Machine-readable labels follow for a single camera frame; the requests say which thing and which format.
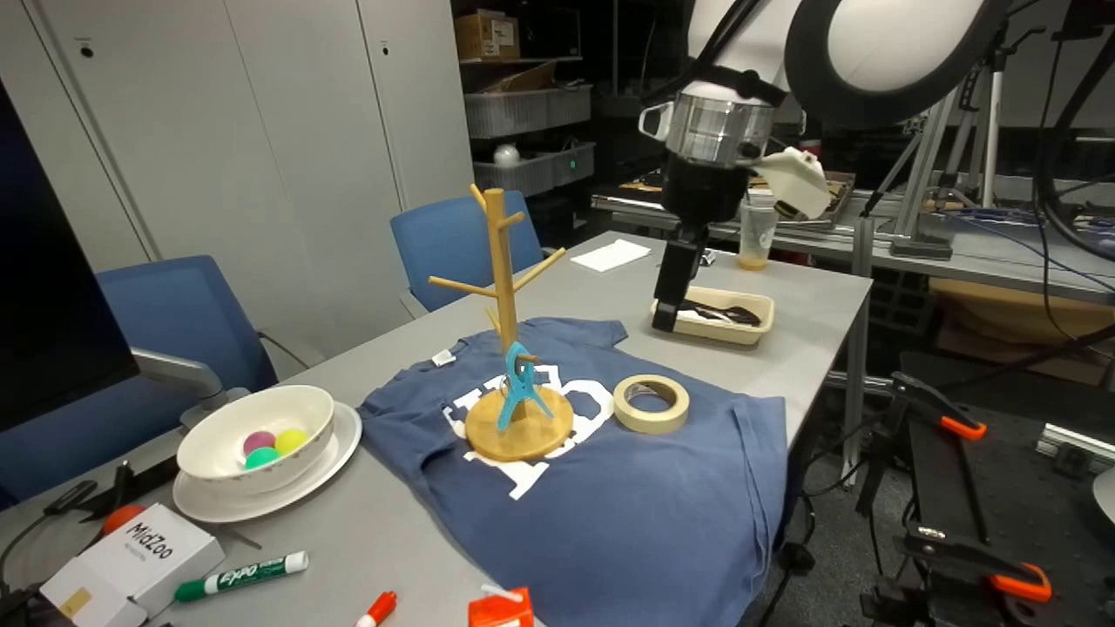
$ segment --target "blue shirt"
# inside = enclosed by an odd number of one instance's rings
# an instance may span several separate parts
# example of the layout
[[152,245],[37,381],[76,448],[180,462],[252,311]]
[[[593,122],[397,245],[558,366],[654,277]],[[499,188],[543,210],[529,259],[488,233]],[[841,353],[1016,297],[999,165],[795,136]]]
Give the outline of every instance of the blue shirt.
[[[553,627],[734,627],[772,553],[783,504],[783,399],[708,385],[618,353],[618,320],[525,320],[540,382],[565,389],[573,439],[540,462],[488,462],[463,442],[467,406],[501,381],[499,339],[469,333],[452,366],[418,363],[367,396],[367,446],[404,477],[499,582],[529,584]],[[662,373],[688,423],[637,435],[611,389]]]

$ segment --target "masking tape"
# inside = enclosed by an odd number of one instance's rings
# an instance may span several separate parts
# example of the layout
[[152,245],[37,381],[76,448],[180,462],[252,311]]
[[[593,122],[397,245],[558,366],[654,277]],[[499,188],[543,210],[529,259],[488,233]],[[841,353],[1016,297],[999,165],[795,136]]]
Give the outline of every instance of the masking tape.
[[[633,406],[630,392],[637,389],[658,392],[668,406],[664,410]],[[612,403],[618,403],[618,423],[622,423],[622,427],[647,432],[647,435],[677,432],[688,418],[688,392],[684,382],[668,376],[627,376],[612,389]]]

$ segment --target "office chair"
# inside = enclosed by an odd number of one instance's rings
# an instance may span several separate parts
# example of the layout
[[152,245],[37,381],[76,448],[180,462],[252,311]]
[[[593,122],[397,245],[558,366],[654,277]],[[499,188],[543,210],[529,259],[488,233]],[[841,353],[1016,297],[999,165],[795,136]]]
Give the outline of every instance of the office chair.
[[[508,217],[525,214],[525,197],[518,190],[505,190],[505,210]],[[426,311],[440,311],[458,301],[458,293],[452,289],[427,286],[427,276],[491,286],[485,214],[469,196],[407,210],[390,219],[390,230],[407,273],[411,297]],[[547,259],[529,214],[508,230],[508,245],[511,273],[522,273]]]
[[[276,369],[213,259],[97,276],[132,347],[204,363],[222,385],[261,389]],[[180,382],[120,381],[0,432],[0,498],[28,498],[177,426],[202,396]]]

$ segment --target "white print on shirt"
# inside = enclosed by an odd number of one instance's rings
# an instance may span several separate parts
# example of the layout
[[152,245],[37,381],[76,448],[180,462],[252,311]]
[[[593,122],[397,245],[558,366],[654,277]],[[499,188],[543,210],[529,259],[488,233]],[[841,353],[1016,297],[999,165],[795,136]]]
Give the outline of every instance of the white print on shirt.
[[[558,366],[533,366],[533,369],[535,369],[535,382],[558,389],[560,396],[572,396],[572,392],[593,396],[596,416],[572,416],[572,435],[535,462],[488,459],[488,456],[482,456],[474,448],[463,453],[463,459],[469,459],[469,462],[478,459],[485,467],[501,469],[514,483],[508,492],[511,502],[518,502],[550,469],[553,459],[560,459],[573,446],[590,442],[593,432],[601,427],[612,418],[612,392],[598,381],[566,381],[566,382],[560,382]],[[496,381],[485,382],[485,389],[499,389],[501,382],[505,382],[505,376],[496,376]],[[463,418],[482,399],[485,389],[469,389],[469,392],[456,396],[450,406],[442,406],[442,418],[450,423],[456,439],[463,439]]]

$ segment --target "white bowl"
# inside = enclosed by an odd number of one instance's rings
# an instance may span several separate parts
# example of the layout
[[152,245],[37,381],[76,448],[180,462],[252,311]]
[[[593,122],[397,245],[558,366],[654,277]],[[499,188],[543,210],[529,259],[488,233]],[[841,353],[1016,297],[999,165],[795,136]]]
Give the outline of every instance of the white bowl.
[[[245,439],[252,432],[304,427],[306,442],[267,467],[245,467]],[[177,469],[191,481],[218,483],[227,493],[276,492],[325,453],[335,432],[335,396],[319,385],[267,385],[248,392],[204,423],[199,423],[177,446]]]

